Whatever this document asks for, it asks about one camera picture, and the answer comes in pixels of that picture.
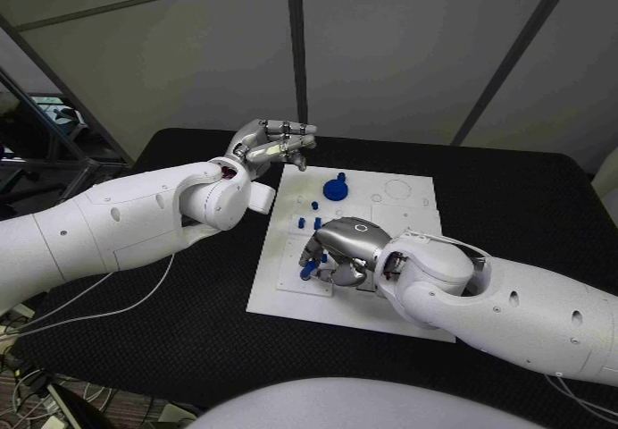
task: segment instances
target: robotic hand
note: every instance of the robotic hand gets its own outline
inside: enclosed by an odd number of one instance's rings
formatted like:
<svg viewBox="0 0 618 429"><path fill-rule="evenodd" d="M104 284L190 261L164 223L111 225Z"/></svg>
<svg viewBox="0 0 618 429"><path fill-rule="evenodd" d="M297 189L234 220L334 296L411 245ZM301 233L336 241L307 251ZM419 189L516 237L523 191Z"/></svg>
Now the robotic hand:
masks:
<svg viewBox="0 0 618 429"><path fill-rule="evenodd" d="M323 250L334 270L320 269ZM561 274L422 232L391 239L353 217L316 231L300 265L306 280L340 286L359 285L373 271L379 294L415 326L444 328L539 373L618 386L618 298Z"/></svg>
<svg viewBox="0 0 618 429"><path fill-rule="evenodd" d="M306 169L298 150L317 128L255 120L225 156L115 179L59 206L0 222L0 314L87 275L147 265L238 224L249 208L268 214L274 189L252 182L271 162ZM183 226L182 216L197 224Z"/></svg>

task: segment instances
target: blue object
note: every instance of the blue object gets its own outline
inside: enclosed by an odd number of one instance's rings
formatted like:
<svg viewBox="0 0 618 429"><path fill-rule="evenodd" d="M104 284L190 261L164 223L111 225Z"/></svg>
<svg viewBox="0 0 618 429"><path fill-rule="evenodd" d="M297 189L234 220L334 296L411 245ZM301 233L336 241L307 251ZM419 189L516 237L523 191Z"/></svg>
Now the blue object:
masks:
<svg viewBox="0 0 618 429"><path fill-rule="evenodd" d="M337 179L324 183L324 196L331 201L342 201L347 197L346 173L337 174Z"/></svg>
<svg viewBox="0 0 618 429"><path fill-rule="evenodd" d="M316 263L313 261L308 261L306 267L303 268L303 271L300 272L300 278L303 280L308 280L311 278L311 271L314 269L316 269Z"/></svg>

